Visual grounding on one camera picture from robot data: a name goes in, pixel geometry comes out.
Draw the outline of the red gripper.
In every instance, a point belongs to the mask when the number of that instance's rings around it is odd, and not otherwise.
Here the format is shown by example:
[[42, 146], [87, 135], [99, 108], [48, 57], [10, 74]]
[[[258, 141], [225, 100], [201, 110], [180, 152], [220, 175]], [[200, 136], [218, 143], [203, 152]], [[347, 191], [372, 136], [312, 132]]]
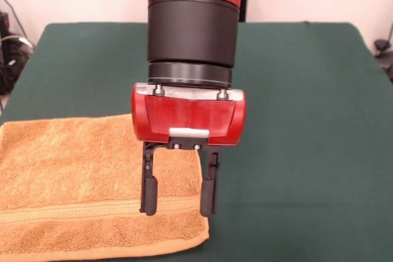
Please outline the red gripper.
[[157, 211], [158, 182], [153, 174], [154, 151], [170, 139], [202, 139], [208, 145], [208, 166], [201, 186], [200, 214], [216, 212], [220, 146], [237, 145], [246, 119], [246, 94], [237, 89], [135, 85], [131, 113], [136, 137], [143, 143], [141, 207]]

